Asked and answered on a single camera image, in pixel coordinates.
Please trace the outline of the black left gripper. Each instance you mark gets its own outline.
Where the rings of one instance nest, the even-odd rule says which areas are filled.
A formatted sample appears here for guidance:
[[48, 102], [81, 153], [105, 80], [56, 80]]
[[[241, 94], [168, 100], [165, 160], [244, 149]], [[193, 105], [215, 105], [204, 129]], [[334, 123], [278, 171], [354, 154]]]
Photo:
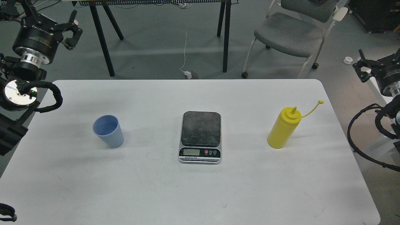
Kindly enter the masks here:
[[[39, 14], [31, 0], [22, 0], [25, 16], [21, 19], [21, 28], [12, 46], [14, 52], [21, 56], [24, 50], [34, 50], [45, 57], [54, 57], [62, 43], [68, 50], [75, 48], [83, 30], [76, 21], [77, 10], [71, 12], [67, 23], [59, 24], [45, 15]], [[71, 31], [72, 37], [64, 38], [63, 32]]]

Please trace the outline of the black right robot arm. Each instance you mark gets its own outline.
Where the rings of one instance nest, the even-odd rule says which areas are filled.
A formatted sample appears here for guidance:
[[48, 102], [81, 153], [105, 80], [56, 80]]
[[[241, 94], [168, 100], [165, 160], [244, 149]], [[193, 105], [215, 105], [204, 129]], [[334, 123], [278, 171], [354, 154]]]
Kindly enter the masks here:
[[369, 106], [361, 109], [350, 121], [347, 128], [347, 140], [354, 153], [357, 153], [362, 158], [380, 165], [382, 168], [399, 172], [400, 168], [396, 165], [387, 164], [370, 157], [362, 150], [360, 150], [351, 138], [351, 128], [353, 123], [363, 113], [374, 110], [376, 113], [374, 124], [377, 131], [385, 137], [394, 140], [394, 148], [399, 152], [399, 111], [400, 111], [400, 66], [399, 57], [400, 50], [395, 53], [383, 57], [378, 60], [366, 59], [363, 51], [359, 50], [360, 60], [352, 66], [362, 83], [367, 82], [370, 78], [375, 78], [379, 93], [384, 97], [391, 97], [391, 101], [381, 106], [377, 103], [370, 104]]

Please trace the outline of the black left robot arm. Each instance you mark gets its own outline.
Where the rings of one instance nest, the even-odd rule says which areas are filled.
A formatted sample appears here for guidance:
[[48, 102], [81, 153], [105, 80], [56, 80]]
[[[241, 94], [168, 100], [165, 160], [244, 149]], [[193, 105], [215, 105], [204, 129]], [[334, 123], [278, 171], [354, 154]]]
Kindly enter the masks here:
[[1, 107], [24, 111], [15, 120], [1, 115], [1, 156], [10, 152], [26, 135], [24, 122], [34, 112], [46, 113], [60, 108], [63, 97], [59, 88], [45, 81], [42, 65], [54, 61], [59, 44], [72, 50], [83, 30], [73, 10], [69, 21], [57, 23], [40, 14], [30, 0], [6, 0], [1, 6], [1, 21], [16, 21], [21, 27], [13, 44], [17, 57], [1, 55]]

